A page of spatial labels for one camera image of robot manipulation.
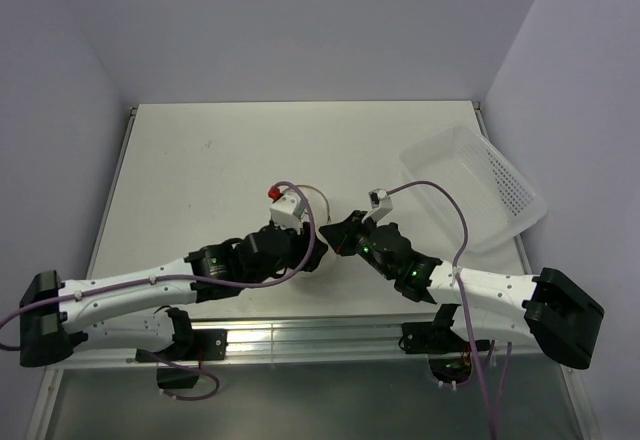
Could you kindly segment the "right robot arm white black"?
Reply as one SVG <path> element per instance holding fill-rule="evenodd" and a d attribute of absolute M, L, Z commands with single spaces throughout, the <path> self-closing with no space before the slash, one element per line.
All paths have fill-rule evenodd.
<path fill-rule="evenodd" d="M 470 338 L 537 345 L 578 370 L 592 360 L 603 307 L 563 272 L 505 275 L 454 267 L 413 249 L 396 223 L 379 225 L 363 211 L 320 229 L 339 256 L 359 256 L 404 298 L 437 306 L 435 343 L 452 350 Z"/>

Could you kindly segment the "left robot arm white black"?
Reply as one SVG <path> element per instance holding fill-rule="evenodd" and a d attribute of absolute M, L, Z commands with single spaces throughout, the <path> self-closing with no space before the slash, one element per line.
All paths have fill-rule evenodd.
<path fill-rule="evenodd" d="M 269 223 L 139 272 L 97 280 L 40 272 L 19 303 L 19 363 L 44 367 L 84 350 L 126 348 L 183 359 L 196 344 L 183 306 L 276 286 L 315 271 L 327 252 L 309 223 Z"/>

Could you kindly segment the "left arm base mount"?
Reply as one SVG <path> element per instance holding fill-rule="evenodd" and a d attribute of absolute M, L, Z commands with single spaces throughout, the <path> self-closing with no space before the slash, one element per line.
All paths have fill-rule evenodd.
<path fill-rule="evenodd" d="M 157 352 L 137 349 L 136 363 L 156 363 L 156 384 L 160 393 L 181 401 L 198 401 L 210 398 L 220 390 L 220 380 L 204 368 L 207 361 L 225 359 L 227 331 L 224 329 L 197 330 L 186 341 L 174 340 Z M 208 393 L 186 395 L 199 380 L 207 379 L 213 388 Z"/>

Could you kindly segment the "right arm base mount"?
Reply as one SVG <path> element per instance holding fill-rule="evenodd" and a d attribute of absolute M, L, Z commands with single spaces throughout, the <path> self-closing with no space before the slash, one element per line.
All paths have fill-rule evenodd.
<path fill-rule="evenodd" d="M 474 377 L 469 341 L 435 321 L 403 323 L 398 347 L 407 355 L 426 355 L 429 372 L 442 387 L 454 389 Z"/>

